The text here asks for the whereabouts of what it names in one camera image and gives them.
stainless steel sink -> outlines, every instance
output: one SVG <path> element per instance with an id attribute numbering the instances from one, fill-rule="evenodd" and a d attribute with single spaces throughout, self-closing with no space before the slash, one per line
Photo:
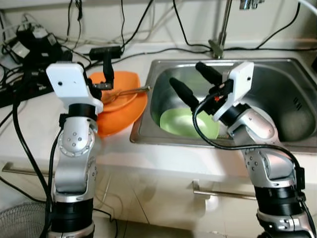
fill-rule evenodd
<path id="1" fill-rule="evenodd" d="M 317 153 L 317 84 L 296 59 L 249 59 L 255 63 L 252 89 L 244 97 L 250 106 L 264 110 L 274 120 L 283 144 L 293 152 Z M 220 73 L 244 60 L 202 60 Z M 170 134 L 159 127 L 159 118 L 171 108 L 186 105 L 169 84 L 175 77 L 202 99 L 211 85 L 195 70 L 198 60 L 155 60 L 146 84 L 153 87 L 149 103 L 134 124 L 135 143 L 207 146 L 198 138 Z M 233 145 L 222 128 L 217 143 Z"/>

metal handle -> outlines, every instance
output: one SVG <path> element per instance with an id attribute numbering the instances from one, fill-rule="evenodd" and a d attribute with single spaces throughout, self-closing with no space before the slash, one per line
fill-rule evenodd
<path id="1" fill-rule="evenodd" d="M 126 90 L 126 91 L 121 91 L 118 94 L 122 96 L 122 95 L 133 94 L 133 93 L 142 93 L 142 92 L 147 92 L 150 89 L 151 87 L 149 85 L 146 85 L 140 88 L 134 88 L 134 89 Z"/>
<path id="2" fill-rule="evenodd" d="M 15 168 L 13 166 L 12 162 L 7 162 L 3 169 L 2 172 L 6 173 L 12 173 L 12 174 L 19 174 L 19 175 L 32 175 L 32 176 L 37 176 L 37 174 L 34 172 L 34 170 L 28 170 L 28 169 L 19 169 Z M 43 176 L 48 177 L 49 172 L 48 171 L 42 171 Z"/>
<path id="3" fill-rule="evenodd" d="M 233 197 L 239 199 L 256 200 L 253 194 L 241 194 L 231 192 L 219 192 L 219 191 L 200 191 L 199 180 L 193 180 L 193 192 L 194 194 L 210 195 L 210 196 L 221 196 L 221 197 Z"/>

orange plate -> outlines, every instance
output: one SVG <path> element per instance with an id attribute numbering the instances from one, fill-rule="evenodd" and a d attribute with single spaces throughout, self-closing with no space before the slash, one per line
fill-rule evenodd
<path id="1" fill-rule="evenodd" d="M 102 72 L 95 72 L 90 76 L 93 83 L 100 83 L 105 81 L 104 74 Z M 107 93 L 114 91 L 124 91 L 133 88 L 140 87 L 140 79 L 136 73 L 125 72 L 125 71 L 116 71 L 114 72 L 114 89 L 109 91 L 102 91 L 102 100 L 103 97 L 106 97 Z M 137 94 L 129 94 L 117 97 L 113 102 L 104 105 L 104 112 L 112 112 L 118 110 L 125 105 L 131 103 Z"/>
<path id="2" fill-rule="evenodd" d="M 139 93 L 137 97 L 123 108 L 108 113 L 98 115 L 98 135 L 101 137 L 115 134 L 133 122 L 135 122 L 143 113 L 148 102 L 146 93 Z"/>

white countertop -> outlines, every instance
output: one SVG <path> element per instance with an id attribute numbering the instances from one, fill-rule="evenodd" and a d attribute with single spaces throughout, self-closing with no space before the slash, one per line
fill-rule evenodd
<path id="1" fill-rule="evenodd" d="M 128 50 L 125 55 L 148 51 L 142 46 Z M 226 52 L 225 59 L 234 58 L 297 58 L 310 64 L 315 53 L 277 51 Z M 157 59 L 209 59 L 206 55 L 181 52 L 165 52 L 130 58 L 113 65 L 114 70 L 132 71 L 139 74 L 141 85 L 147 80 L 151 62 Z M 102 71 L 101 67 L 87 72 Z M 12 106 L 0 109 L 4 118 Z M 19 121 L 22 133 L 35 159 L 46 164 L 52 142 L 59 130 L 59 114 L 65 112 L 61 101 L 54 93 L 31 99 L 20 106 Z M 170 174 L 214 181 L 237 181 L 249 183 L 243 157 L 239 151 L 223 151 L 211 148 L 134 144 L 129 140 L 132 125 L 116 135 L 103 138 L 104 146 L 98 156 L 98 164 L 114 168 L 140 170 L 143 172 Z M 295 154 L 306 169 L 307 188 L 317 189 L 317 155 Z M 27 161 L 16 136 L 12 118 L 0 129 L 0 160 Z"/>

green bowl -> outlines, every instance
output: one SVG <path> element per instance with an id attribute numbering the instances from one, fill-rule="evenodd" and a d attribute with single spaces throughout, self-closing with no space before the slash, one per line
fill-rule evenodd
<path id="1" fill-rule="evenodd" d="M 197 122 L 200 130 L 209 139 L 216 139 L 219 134 L 219 123 L 214 122 L 211 116 L 202 111 L 197 116 Z M 182 136 L 200 138 L 195 131 L 192 112 L 189 108 L 175 108 L 165 111 L 160 119 L 159 126 L 163 130 Z"/>

